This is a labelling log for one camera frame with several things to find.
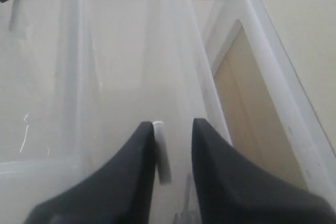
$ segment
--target translucent plastic bin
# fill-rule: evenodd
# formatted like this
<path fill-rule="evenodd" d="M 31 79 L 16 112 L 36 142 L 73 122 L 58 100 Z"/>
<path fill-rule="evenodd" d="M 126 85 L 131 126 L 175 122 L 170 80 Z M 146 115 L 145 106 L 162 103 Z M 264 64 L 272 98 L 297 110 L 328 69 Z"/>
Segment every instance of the translucent plastic bin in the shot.
<path fill-rule="evenodd" d="M 141 121 L 161 120 L 173 181 L 155 184 L 151 223 L 171 223 L 191 173 L 193 119 L 225 136 L 191 1 L 15 1 L 0 5 L 0 222 L 22 222 Z"/>

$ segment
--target white wall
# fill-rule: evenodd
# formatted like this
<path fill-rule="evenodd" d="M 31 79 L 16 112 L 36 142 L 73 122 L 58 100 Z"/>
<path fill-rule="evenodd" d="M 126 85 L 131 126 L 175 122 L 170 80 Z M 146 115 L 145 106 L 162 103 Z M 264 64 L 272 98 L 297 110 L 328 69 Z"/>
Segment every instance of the white wall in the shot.
<path fill-rule="evenodd" d="M 336 150 L 336 0 L 262 0 Z"/>

